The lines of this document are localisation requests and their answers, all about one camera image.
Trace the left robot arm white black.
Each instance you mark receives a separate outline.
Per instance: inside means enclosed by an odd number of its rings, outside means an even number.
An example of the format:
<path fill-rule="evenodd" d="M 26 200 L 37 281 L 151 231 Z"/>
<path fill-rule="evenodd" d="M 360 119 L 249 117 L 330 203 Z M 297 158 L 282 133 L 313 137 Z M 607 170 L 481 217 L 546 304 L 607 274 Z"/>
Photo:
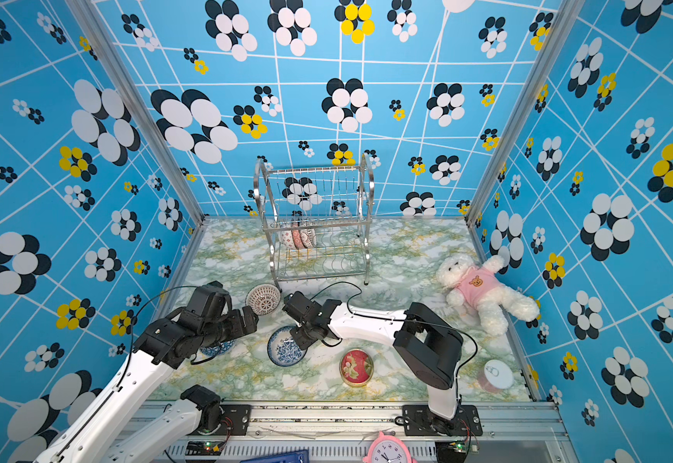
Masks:
<path fill-rule="evenodd" d="M 201 348 L 256 332 L 258 316 L 249 306 L 234 308 L 217 281 L 196 287 L 189 300 L 151 322 L 133 343 L 124 366 L 80 415 L 37 456 L 39 462 L 150 462 L 182 437 L 198 430 L 231 432 L 222 399 L 193 386 L 161 416 L 130 437 L 120 432 L 148 397 Z"/>

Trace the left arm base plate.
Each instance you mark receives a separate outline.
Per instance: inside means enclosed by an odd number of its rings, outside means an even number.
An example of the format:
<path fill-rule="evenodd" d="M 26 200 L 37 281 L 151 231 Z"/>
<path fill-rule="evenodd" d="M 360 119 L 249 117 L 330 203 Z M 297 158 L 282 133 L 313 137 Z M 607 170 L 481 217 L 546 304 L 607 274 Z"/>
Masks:
<path fill-rule="evenodd" d="M 202 436 L 244 436 L 248 432 L 253 407 L 248 404 L 224 403 L 202 411 L 195 434 Z"/>

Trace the black leaf patterned bowl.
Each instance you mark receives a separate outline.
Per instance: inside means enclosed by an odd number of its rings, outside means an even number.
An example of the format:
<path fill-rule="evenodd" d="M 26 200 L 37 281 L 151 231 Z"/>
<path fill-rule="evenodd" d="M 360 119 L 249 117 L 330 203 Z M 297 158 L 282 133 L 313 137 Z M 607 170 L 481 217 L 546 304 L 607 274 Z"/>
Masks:
<path fill-rule="evenodd" d="M 301 237 L 300 231 L 298 229 L 294 229 L 292 231 L 292 238 L 293 238 L 294 245 L 298 250 L 305 249 L 305 245 L 303 244 L 302 237 Z"/>

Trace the red striped white bowl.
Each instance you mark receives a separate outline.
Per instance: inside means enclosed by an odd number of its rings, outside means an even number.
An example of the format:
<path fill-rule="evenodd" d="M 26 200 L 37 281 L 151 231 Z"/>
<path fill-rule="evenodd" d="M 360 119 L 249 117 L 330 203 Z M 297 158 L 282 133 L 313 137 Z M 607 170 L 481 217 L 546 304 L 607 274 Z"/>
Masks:
<path fill-rule="evenodd" d="M 300 229 L 301 240 L 307 249 L 314 249 L 317 246 L 316 233 L 311 228 Z"/>

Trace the blue floral white bowl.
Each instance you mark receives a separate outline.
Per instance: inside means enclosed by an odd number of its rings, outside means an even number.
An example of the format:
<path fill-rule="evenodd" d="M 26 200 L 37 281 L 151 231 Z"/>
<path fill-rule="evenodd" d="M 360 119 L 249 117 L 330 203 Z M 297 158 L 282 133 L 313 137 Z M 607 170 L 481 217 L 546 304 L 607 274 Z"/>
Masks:
<path fill-rule="evenodd" d="M 278 328 L 267 343 L 268 357 L 278 367 L 293 367 L 307 355 L 307 351 L 300 349 L 295 342 L 291 334 L 293 328 L 295 328 L 295 325 Z"/>

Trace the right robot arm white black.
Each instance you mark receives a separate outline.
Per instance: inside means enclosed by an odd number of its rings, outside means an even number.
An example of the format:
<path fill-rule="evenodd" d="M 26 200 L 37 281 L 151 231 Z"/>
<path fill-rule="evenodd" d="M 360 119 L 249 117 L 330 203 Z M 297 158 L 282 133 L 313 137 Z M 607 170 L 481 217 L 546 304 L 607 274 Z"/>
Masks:
<path fill-rule="evenodd" d="M 456 373 L 464 340 L 426 305 L 413 302 L 405 311 L 385 312 L 336 299 L 318 303 L 296 291 L 285 297 L 283 310 L 296 321 L 291 336 L 301 350 L 328 338 L 392 347 L 427 386 L 431 414 L 444 422 L 455 419 L 459 408 Z"/>

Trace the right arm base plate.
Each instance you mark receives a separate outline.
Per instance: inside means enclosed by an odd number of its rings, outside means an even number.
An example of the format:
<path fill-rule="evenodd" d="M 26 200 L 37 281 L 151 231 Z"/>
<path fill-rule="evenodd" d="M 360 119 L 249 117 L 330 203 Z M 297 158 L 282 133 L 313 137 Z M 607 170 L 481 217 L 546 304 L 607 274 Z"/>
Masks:
<path fill-rule="evenodd" d="M 394 418 L 407 436 L 479 437 L 483 428 L 477 408 L 459 405 L 455 416 L 446 420 L 432 413 L 427 405 L 404 405 L 402 414 Z"/>

